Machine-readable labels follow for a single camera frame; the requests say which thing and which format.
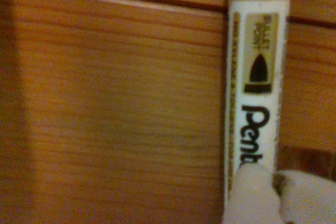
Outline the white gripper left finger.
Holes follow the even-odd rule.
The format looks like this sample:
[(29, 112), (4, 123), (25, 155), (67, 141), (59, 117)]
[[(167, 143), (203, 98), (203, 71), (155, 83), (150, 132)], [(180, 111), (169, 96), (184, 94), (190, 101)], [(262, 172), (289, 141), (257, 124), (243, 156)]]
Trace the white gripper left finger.
[(242, 165), (233, 181), (223, 223), (283, 223), (272, 173), (258, 164)]

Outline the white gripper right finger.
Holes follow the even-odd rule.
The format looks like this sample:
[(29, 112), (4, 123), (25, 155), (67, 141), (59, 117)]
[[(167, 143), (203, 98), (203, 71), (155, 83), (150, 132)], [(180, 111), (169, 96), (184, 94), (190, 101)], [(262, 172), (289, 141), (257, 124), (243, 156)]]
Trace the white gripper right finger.
[(284, 223), (335, 223), (335, 182), (295, 170), (279, 174)]

